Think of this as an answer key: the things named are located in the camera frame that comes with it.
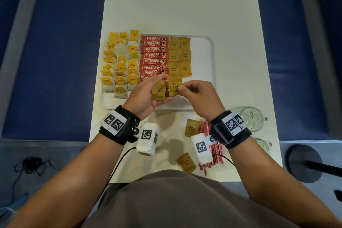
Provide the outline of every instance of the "forearm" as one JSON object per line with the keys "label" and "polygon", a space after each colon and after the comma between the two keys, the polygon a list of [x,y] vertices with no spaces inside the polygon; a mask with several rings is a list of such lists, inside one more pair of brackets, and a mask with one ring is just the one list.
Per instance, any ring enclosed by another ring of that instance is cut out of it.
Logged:
{"label": "forearm", "polygon": [[317,196],[278,165],[252,138],[229,150],[250,198],[296,224],[341,223]]}
{"label": "forearm", "polygon": [[123,150],[98,134],[19,211],[14,227],[73,227],[87,217]]}

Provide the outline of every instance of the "person's right hand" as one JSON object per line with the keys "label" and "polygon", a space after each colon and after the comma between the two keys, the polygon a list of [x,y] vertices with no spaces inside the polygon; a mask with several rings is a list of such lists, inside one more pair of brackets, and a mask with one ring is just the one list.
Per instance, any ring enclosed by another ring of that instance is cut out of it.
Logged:
{"label": "person's right hand", "polygon": [[178,86],[178,92],[189,100],[200,117],[208,121],[226,111],[211,82],[191,80]]}

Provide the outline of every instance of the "person's left hand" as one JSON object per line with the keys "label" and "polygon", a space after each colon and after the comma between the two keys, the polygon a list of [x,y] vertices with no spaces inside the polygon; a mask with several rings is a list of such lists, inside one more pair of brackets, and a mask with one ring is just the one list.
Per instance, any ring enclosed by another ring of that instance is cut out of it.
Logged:
{"label": "person's left hand", "polygon": [[166,74],[160,74],[150,77],[140,82],[132,91],[123,108],[139,117],[140,120],[148,117],[157,105],[162,105],[173,100],[173,97],[167,97],[164,100],[151,100],[152,89],[162,80],[168,78]]}

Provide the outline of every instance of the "black pole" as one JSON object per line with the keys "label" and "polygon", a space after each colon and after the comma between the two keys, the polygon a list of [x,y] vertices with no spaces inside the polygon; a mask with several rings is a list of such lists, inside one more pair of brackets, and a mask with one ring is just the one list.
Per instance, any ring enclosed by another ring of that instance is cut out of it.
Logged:
{"label": "black pole", "polygon": [[318,163],[314,161],[305,161],[305,166],[312,170],[318,170],[342,178],[342,168]]}

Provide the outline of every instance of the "gray shirt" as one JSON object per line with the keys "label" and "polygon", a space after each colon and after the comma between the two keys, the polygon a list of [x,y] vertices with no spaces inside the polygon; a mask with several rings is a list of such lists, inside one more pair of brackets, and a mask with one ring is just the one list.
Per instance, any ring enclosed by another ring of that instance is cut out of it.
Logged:
{"label": "gray shirt", "polygon": [[217,181],[178,170],[111,186],[89,227],[298,227]]}

